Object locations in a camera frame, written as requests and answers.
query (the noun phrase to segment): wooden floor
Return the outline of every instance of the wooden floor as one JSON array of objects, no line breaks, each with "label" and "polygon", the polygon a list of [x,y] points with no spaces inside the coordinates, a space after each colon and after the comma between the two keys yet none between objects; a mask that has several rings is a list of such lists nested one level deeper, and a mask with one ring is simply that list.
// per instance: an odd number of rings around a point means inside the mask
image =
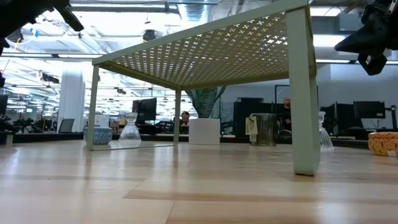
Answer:
[{"label": "wooden floor", "polygon": [[0,223],[398,223],[398,159],[364,149],[323,152],[314,178],[290,146],[83,146],[0,148]]}]

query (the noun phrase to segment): perforated tabletop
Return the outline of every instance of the perforated tabletop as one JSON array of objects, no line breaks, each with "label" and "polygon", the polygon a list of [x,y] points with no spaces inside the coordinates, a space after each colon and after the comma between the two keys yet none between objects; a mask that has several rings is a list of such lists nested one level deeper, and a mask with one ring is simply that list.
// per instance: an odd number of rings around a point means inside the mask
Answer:
[{"label": "perforated tabletop", "polygon": [[93,65],[171,89],[289,77],[285,12],[308,7],[282,0],[93,60]]}]

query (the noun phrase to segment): pillar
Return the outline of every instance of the pillar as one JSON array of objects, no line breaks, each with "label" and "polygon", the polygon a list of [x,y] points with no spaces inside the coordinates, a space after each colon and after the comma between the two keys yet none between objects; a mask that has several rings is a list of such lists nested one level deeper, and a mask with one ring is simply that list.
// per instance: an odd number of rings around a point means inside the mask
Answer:
[{"label": "pillar", "polygon": [[83,131],[86,86],[83,71],[77,66],[69,65],[62,72],[57,131],[63,119],[75,119],[72,132]]}]

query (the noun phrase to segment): clear glass vase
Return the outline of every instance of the clear glass vase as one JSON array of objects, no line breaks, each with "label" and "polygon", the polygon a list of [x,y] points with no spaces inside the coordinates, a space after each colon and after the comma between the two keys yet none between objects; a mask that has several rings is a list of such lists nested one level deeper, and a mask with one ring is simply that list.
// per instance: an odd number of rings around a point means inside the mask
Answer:
[{"label": "clear glass vase", "polygon": [[332,151],[333,144],[331,143],[330,136],[325,128],[322,127],[323,120],[325,119],[325,112],[320,111],[318,113],[318,122],[319,122],[319,135],[321,141],[321,151]]},{"label": "clear glass vase", "polygon": [[126,114],[127,125],[123,128],[120,134],[119,141],[121,142],[141,142],[139,130],[136,126],[137,113]]}]

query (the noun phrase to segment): person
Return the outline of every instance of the person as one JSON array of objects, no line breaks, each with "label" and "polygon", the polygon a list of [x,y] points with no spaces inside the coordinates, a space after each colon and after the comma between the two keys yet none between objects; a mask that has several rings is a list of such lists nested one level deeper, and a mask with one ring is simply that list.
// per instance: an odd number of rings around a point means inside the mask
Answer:
[{"label": "person", "polygon": [[291,131],[292,130],[292,117],[290,114],[290,98],[284,98],[284,108],[280,114],[280,118],[282,121],[282,125],[284,129]]},{"label": "person", "polygon": [[188,126],[189,123],[189,113],[187,111],[182,112],[180,126]]}]

